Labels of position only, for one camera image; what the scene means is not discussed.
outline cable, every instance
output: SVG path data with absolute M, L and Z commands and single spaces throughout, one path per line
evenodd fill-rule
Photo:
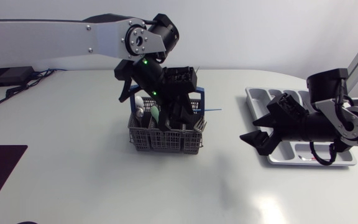
M 339 82 L 338 88 L 339 88 L 339 95 L 338 95 L 338 97 L 336 97 L 335 114 L 338 117 L 338 120 L 340 120 L 342 125 L 345 127 L 345 129 L 350 131 L 353 129 L 353 124 L 346 120 L 346 118 L 343 114 L 343 110 L 342 110 L 343 98 L 344 98 L 343 90 L 345 88 L 345 79 L 341 79 L 341 81 Z
M 312 153 L 312 155 L 314 156 L 314 158 L 317 160 L 317 162 L 319 162 L 321 165 L 324 166 L 329 166 L 331 165 L 333 162 L 335 162 L 336 159 L 336 151 L 334 150 L 334 144 L 330 144 L 329 145 L 329 155 L 331 156 L 331 158 L 329 159 L 329 161 L 320 158 L 317 155 L 316 150 L 314 149 L 314 142 L 310 142 L 310 151 Z
M 32 74 L 31 79 L 35 80 L 33 83 L 31 84 L 27 84 L 27 85 L 23 85 L 23 86 L 18 86 L 18 87 L 14 87 L 14 88 L 10 88 L 8 90 L 6 90 L 6 94 L 5 94 L 5 98 L 0 100 L 0 104 L 6 100 L 8 100 L 9 98 L 11 98 L 12 96 L 16 96 L 17 94 L 28 90 L 29 88 L 36 86 L 38 83 L 41 82 L 41 80 L 43 80 L 44 78 L 49 77 L 51 74 L 53 74 L 56 71 L 66 71 L 65 69 L 61 69 L 61 68 L 50 68 L 41 72 L 34 72 Z
M 350 96 L 344 95 L 343 98 L 344 98 L 344 99 L 347 99 L 347 100 L 349 101 L 349 104 L 350 104 L 351 106 L 354 106 L 353 99 L 352 99 Z

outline white table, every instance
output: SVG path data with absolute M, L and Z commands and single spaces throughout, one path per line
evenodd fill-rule
M 0 144 L 29 146 L 0 191 L 0 223 L 358 223 L 358 164 L 273 166 L 239 139 L 255 130 L 245 87 L 305 80 L 200 70 L 206 107 L 223 110 L 206 112 L 196 156 L 137 152 L 122 85 L 112 71 L 58 72 L 0 105 Z

